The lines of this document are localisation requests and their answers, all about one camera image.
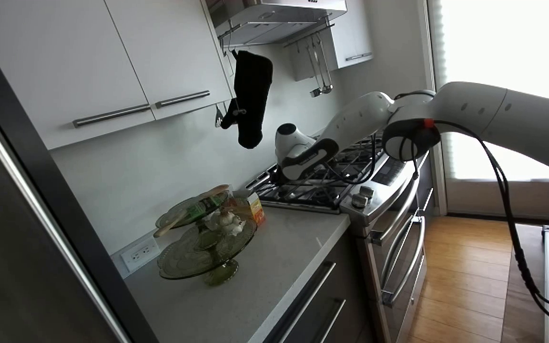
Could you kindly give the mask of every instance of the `stainless steel appliance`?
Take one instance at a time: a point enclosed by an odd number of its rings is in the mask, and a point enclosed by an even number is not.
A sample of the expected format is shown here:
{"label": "stainless steel appliance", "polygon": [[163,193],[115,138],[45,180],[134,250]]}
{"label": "stainless steel appliance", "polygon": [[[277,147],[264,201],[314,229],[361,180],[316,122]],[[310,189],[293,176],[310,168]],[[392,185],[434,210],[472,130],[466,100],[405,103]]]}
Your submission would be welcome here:
{"label": "stainless steel appliance", "polygon": [[344,0],[207,0],[224,44],[272,44],[319,29],[346,12]]}
{"label": "stainless steel appliance", "polygon": [[426,159],[415,166],[386,161],[340,203],[350,216],[350,235],[358,239],[380,342],[407,342],[426,273],[422,243],[430,195]]}
{"label": "stainless steel appliance", "polygon": [[0,342],[155,342],[0,71]]}
{"label": "stainless steel appliance", "polygon": [[403,342],[424,283],[426,157],[396,162],[363,140],[298,182],[276,166],[247,185],[264,206],[350,216],[373,328],[378,342]]}

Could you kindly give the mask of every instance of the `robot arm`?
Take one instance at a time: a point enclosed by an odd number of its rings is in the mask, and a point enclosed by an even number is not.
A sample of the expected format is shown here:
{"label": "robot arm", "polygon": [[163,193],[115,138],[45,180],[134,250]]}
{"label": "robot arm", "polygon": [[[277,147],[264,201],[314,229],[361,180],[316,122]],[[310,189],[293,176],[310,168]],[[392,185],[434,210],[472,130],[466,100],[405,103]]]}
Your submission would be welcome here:
{"label": "robot arm", "polygon": [[317,142],[295,126],[277,130],[276,157],[287,180],[331,159],[354,142],[382,130],[382,149],[398,161],[411,161],[439,142],[441,132],[474,134],[549,166],[549,100],[512,90],[451,82],[432,100],[407,96],[392,102],[367,94],[344,107]]}
{"label": "robot arm", "polygon": [[436,145],[438,132],[460,132],[457,126],[549,166],[549,100],[466,82],[445,84],[428,103],[399,107],[382,132],[384,151],[409,161]]}

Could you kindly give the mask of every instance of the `white wall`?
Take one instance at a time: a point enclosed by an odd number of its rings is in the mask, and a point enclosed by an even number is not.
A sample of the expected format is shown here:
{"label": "white wall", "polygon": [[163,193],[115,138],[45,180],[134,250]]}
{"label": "white wall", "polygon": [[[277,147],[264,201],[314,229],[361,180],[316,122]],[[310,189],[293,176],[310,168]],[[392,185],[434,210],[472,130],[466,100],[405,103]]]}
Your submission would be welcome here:
{"label": "white wall", "polygon": [[365,0],[373,60],[337,73],[344,102],[365,92],[392,98],[430,88],[424,2]]}
{"label": "white wall", "polygon": [[274,63],[262,142],[253,151],[236,143],[236,126],[213,128],[213,107],[53,151],[108,254],[148,235],[155,218],[178,201],[220,183],[237,187],[272,166],[279,124],[317,134],[335,115],[338,92],[310,98],[314,82],[291,81],[283,48],[251,52]]}

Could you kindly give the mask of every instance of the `backsplash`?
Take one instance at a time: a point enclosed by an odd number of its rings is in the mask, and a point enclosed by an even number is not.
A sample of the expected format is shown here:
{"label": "backsplash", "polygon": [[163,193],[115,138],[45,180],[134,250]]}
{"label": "backsplash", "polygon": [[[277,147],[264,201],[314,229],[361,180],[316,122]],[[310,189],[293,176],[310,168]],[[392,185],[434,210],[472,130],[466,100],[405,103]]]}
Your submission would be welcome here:
{"label": "backsplash", "polygon": [[293,122],[314,136],[337,113],[338,92],[310,98],[314,81],[293,82],[283,48],[251,52],[274,63],[255,149],[236,143],[236,126],[215,128],[215,107],[207,107],[51,153],[108,254],[148,235],[178,201],[220,183],[237,187],[274,164],[279,124]]}

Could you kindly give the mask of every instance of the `stove knob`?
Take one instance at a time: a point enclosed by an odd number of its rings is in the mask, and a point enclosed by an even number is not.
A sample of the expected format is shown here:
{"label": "stove knob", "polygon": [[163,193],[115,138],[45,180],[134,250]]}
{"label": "stove knob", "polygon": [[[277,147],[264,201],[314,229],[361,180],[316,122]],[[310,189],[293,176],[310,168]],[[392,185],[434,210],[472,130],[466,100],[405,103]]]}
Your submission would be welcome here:
{"label": "stove knob", "polygon": [[373,189],[358,187],[358,195],[365,197],[367,201],[373,197]]}
{"label": "stove knob", "polygon": [[352,195],[350,197],[350,206],[356,208],[356,210],[363,210],[367,204],[367,199],[361,197],[361,195]]}

